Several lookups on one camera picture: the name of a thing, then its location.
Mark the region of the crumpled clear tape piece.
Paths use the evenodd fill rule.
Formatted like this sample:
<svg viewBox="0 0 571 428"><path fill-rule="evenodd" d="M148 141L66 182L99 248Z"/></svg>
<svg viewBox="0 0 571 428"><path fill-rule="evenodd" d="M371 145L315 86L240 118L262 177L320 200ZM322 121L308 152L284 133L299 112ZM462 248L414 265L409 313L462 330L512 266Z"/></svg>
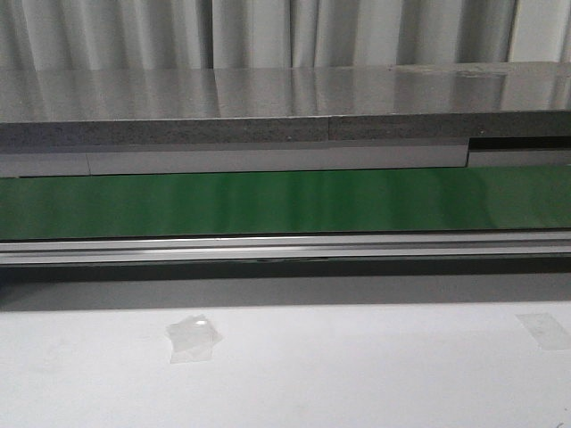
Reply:
<svg viewBox="0 0 571 428"><path fill-rule="evenodd" d="M168 325L166 335L171 343L171 364L208 361L214 347L222 340L222 335L204 315L190 316Z"/></svg>

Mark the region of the green conveyor belt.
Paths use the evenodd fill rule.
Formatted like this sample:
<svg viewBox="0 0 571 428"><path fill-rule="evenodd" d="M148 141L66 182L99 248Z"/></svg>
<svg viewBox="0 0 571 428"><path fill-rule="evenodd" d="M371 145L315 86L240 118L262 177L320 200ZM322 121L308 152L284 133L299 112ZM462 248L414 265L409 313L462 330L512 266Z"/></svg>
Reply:
<svg viewBox="0 0 571 428"><path fill-rule="evenodd" d="M21 177L5 241L567 228L567 166Z"/></svg>

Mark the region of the white panel under countertop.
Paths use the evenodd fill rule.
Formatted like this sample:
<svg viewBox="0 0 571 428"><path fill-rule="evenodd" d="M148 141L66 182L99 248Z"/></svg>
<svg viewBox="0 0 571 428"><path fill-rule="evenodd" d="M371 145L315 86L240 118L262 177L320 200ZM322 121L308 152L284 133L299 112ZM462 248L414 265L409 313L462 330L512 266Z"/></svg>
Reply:
<svg viewBox="0 0 571 428"><path fill-rule="evenodd" d="M553 166L569 136L437 137L296 143L207 143L3 149L2 177L288 170Z"/></svg>

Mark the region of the grey stone countertop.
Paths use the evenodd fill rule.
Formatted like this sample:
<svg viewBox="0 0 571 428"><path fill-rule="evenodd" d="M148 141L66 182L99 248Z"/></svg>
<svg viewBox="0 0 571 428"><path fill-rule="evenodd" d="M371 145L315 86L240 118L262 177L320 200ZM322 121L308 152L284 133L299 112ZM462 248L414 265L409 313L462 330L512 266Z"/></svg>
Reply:
<svg viewBox="0 0 571 428"><path fill-rule="evenodd" d="M570 67L9 70L5 152L570 133Z"/></svg>

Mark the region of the flat clear tape strip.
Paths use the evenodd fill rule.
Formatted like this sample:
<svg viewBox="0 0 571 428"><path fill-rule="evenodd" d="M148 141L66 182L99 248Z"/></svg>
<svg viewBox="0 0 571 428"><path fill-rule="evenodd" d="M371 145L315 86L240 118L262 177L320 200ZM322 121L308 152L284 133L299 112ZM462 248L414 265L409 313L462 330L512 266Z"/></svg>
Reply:
<svg viewBox="0 0 571 428"><path fill-rule="evenodd" d="M519 314L517 319L542 350L570 350L570 333L551 314Z"/></svg>

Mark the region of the white pleated curtain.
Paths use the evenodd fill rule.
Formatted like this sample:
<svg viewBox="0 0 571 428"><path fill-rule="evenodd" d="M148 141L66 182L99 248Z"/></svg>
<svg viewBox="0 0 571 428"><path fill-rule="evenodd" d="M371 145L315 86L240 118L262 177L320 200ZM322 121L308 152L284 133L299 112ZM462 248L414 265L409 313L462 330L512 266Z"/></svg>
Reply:
<svg viewBox="0 0 571 428"><path fill-rule="evenodd" d="M5 70L568 62L567 1L4 1Z"/></svg>

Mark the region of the aluminium conveyor rail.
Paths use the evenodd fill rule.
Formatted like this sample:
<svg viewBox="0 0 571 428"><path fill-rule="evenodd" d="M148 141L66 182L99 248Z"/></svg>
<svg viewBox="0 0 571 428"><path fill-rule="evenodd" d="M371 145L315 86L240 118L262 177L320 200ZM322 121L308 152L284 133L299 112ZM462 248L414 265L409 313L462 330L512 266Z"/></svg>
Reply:
<svg viewBox="0 0 571 428"><path fill-rule="evenodd" d="M567 230L325 235L214 235L12 241L4 267L219 260L568 255Z"/></svg>

